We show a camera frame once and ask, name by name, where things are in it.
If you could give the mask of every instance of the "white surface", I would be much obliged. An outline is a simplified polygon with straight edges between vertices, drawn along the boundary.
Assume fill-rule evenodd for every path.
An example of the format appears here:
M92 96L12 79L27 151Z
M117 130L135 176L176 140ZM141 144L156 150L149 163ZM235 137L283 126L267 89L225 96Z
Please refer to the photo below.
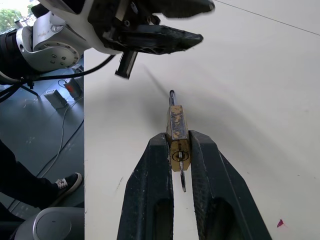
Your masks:
M237 6L319 30L318 1L302 10L296 0L252 2ZM320 36L218 2L214 14L162 23L204 41L186 52L139 54L129 81L114 76L119 57L85 77L86 239L116 239L127 180L149 139L165 131L170 89L189 129L209 135L243 176L272 238L318 239ZM85 68L106 57L87 50ZM186 193L179 177L174 239L196 240L190 171Z

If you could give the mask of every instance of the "tree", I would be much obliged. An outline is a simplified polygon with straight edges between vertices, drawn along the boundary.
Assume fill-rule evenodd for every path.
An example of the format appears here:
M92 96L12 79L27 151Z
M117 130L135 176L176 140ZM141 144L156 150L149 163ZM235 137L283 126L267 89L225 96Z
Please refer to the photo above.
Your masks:
M21 13L14 9L0 10L0 33L15 28L15 21L22 18Z

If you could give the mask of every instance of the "black pants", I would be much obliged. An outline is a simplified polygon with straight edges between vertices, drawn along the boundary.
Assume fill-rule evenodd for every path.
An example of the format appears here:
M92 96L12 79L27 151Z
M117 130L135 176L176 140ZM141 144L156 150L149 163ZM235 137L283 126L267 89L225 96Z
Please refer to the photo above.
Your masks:
M16 162L13 152L0 140L0 192L35 208L45 209L55 200L58 187L46 178L32 175ZM0 221L18 219L0 203Z

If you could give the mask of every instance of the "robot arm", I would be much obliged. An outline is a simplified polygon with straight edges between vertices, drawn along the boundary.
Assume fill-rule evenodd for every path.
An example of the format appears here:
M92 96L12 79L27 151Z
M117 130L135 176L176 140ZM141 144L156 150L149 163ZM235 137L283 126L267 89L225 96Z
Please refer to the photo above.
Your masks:
M154 14L188 18L210 12L210 0L40 0L33 27L0 35L0 82L39 75L77 64L84 50L123 53L116 74L129 78L138 53L170 54L199 44L203 37L159 25Z

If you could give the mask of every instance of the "white shoelace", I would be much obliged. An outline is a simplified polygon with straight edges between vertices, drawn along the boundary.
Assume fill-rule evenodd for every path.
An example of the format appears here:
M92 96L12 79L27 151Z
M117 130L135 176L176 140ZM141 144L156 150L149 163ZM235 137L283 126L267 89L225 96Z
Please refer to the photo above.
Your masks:
M58 179L55 183L58 185L59 189L64 189L68 187L68 183L66 179Z

